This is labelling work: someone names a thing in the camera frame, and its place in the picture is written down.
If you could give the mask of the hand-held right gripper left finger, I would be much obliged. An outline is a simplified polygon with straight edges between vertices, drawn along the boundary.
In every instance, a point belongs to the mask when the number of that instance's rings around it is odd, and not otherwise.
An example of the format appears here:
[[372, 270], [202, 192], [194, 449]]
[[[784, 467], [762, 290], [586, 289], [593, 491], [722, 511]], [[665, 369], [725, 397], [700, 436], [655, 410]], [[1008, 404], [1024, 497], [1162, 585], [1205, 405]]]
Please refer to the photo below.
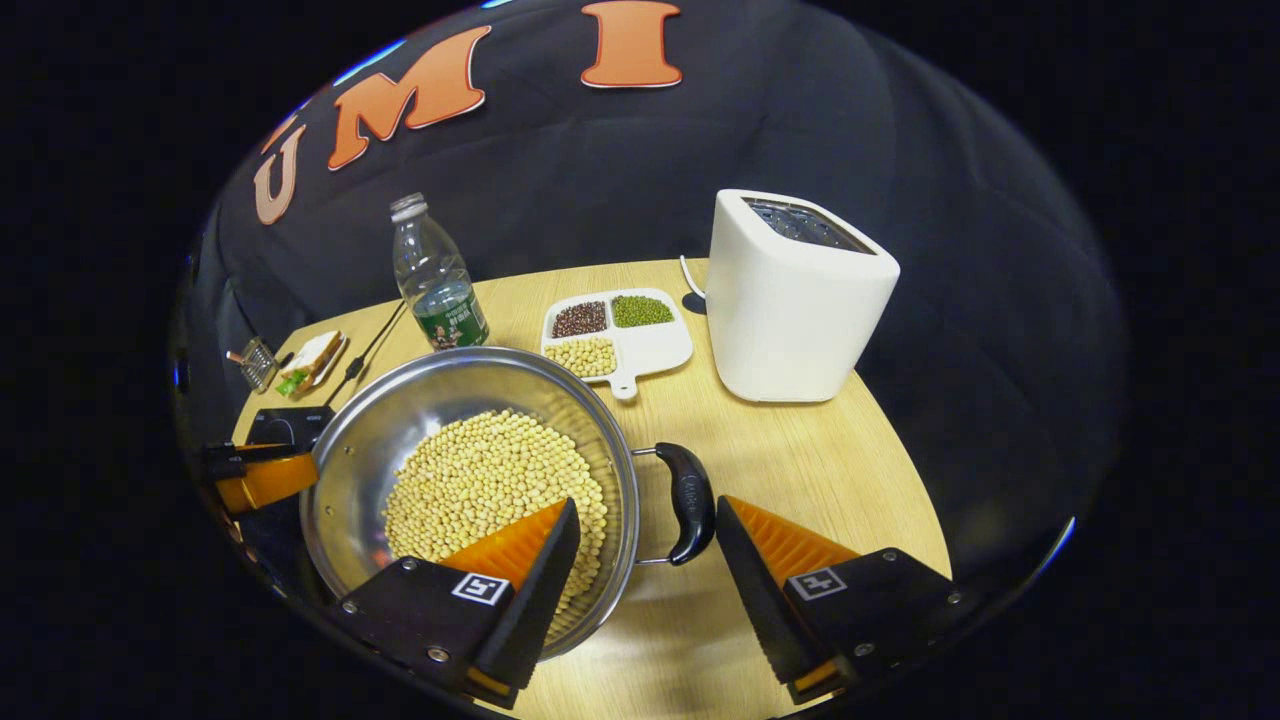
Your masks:
[[429, 685], [512, 708], [581, 539], [563, 498], [442, 560], [393, 560], [335, 602], [349, 638]]

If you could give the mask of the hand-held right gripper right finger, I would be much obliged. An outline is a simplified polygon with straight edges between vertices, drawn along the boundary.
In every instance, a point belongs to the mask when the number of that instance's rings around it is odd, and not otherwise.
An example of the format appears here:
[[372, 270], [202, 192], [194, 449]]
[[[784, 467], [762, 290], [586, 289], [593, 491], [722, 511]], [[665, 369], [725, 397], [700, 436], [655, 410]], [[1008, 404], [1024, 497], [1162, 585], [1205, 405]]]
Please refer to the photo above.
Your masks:
[[906, 670], [961, 616], [960, 588], [904, 550], [859, 553], [727, 495], [717, 515], [756, 641], [796, 705]]

